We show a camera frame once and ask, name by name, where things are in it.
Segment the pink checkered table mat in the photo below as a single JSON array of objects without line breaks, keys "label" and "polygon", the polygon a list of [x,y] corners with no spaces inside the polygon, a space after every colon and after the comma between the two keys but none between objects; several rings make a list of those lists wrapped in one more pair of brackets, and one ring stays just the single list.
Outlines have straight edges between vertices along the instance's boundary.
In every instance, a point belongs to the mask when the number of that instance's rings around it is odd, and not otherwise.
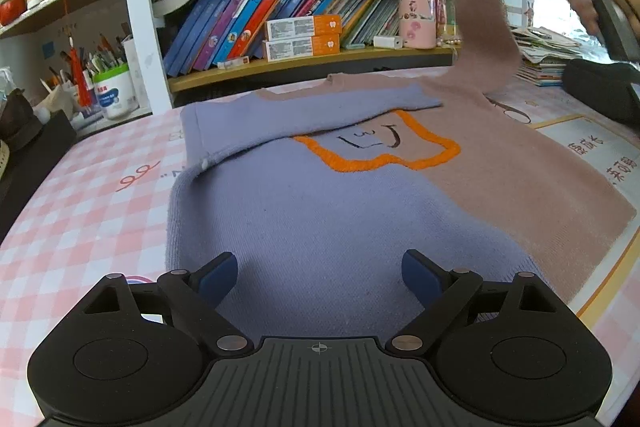
[{"label": "pink checkered table mat", "polygon": [[[489,95],[499,116],[551,136],[563,124],[600,124],[639,147],[634,132],[559,88],[514,79]],[[1,243],[1,426],[35,426],[26,379],[32,351],[103,275],[155,280],[165,271],[169,192],[183,166],[180,108],[80,141],[47,176]],[[598,415],[608,425],[639,382],[639,221],[605,261],[593,291],[571,304],[608,349],[612,387]]]}]

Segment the lower orange white box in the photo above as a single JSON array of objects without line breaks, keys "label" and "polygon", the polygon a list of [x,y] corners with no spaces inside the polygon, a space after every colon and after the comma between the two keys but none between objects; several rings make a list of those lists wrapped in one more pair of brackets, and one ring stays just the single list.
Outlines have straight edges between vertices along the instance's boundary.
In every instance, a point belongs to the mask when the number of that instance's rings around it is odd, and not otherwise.
[{"label": "lower orange white box", "polygon": [[339,35],[296,37],[265,41],[264,54],[268,62],[282,62],[313,56],[333,55],[340,52]]}]

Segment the red tassel ornament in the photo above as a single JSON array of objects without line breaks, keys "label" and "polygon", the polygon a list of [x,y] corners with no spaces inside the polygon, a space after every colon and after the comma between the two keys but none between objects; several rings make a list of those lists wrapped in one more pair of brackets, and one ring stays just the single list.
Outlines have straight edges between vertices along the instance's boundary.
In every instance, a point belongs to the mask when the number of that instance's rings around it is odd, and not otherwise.
[{"label": "red tassel ornament", "polygon": [[70,44],[70,60],[72,61],[72,73],[77,86],[79,105],[81,107],[90,107],[92,105],[91,95],[87,88],[81,61],[75,49],[72,36],[68,36],[68,43]]}]

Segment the purple and pink sweater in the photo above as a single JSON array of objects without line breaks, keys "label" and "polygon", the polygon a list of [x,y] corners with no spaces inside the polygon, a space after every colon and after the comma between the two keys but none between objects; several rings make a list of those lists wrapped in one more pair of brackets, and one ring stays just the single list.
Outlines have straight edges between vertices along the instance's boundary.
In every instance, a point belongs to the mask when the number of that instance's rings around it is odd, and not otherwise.
[{"label": "purple and pink sweater", "polygon": [[445,74],[332,75],[182,110],[166,265],[234,254],[219,311],[248,337],[390,338],[421,309],[409,249],[488,281],[533,272],[570,300],[634,219],[572,148],[489,102],[520,64],[501,0],[456,5]]}]

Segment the pink sticker cup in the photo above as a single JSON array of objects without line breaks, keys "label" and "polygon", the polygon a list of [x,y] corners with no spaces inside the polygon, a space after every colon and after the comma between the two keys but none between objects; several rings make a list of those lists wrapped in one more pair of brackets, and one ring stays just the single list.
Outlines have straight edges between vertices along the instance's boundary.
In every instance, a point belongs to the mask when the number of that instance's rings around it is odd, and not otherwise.
[{"label": "pink sticker cup", "polygon": [[433,49],[436,46],[435,0],[399,0],[399,35],[409,49]]}]

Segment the stack of magazines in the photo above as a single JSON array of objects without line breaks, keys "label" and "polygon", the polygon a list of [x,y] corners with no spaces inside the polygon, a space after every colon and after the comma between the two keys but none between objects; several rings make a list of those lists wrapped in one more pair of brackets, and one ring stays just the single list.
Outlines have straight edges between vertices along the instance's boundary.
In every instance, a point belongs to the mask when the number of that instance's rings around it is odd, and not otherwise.
[{"label": "stack of magazines", "polygon": [[565,67],[580,57],[580,44],[547,28],[511,30],[522,58],[515,77],[537,87],[561,87]]}]

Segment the upper orange white box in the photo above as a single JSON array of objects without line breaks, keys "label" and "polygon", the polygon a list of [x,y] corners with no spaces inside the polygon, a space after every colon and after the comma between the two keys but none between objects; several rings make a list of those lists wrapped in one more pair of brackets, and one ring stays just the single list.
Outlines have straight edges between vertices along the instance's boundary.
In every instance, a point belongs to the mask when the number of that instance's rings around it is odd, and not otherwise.
[{"label": "upper orange white box", "polygon": [[266,40],[279,41],[302,37],[341,35],[342,19],[339,15],[311,15],[268,20]]}]

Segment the orange white box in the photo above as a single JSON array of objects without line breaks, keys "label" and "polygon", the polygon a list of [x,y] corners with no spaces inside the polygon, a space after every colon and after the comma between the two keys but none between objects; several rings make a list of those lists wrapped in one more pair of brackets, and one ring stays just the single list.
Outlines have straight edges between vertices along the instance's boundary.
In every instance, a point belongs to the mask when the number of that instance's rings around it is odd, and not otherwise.
[{"label": "orange white box", "polygon": [[340,52],[339,35],[296,37],[265,41],[264,54],[268,62],[282,62],[313,56],[333,55]]},{"label": "orange white box", "polygon": [[279,41],[302,37],[341,35],[342,19],[339,15],[311,15],[268,20],[266,40]]}]

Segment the black side box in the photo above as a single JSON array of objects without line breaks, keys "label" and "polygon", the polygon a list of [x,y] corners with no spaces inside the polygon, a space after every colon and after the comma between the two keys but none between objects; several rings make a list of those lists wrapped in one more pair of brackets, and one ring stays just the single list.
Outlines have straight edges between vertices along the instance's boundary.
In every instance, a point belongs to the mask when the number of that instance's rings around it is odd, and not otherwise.
[{"label": "black side box", "polygon": [[72,148],[76,131],[63,112],[56,112],[23,150],[11,153],[1,178],[0,239],[26,207],[49,173]]}]

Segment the black bag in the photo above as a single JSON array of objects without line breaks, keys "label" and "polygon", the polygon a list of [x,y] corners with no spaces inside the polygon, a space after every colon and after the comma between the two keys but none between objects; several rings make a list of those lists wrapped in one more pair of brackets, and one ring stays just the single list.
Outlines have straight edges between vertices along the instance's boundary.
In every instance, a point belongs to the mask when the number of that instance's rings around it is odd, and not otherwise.
[{"label": "black bag", "polygon": [[576,58],[562,72],[562,88],[604,117],[639,127],[639,71],[631,65]]}]

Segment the white pen holder jar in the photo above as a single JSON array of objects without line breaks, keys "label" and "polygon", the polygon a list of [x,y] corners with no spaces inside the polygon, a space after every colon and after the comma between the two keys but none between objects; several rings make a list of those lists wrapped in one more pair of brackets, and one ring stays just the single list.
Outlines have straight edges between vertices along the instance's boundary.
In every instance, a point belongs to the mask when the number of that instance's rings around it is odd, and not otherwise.
[{"label": "white pen holder jar", "polygon": [[139,107],[127,64],[99,72],[93,77],[92,82],[96,98],[106,119],[122,119]]}]

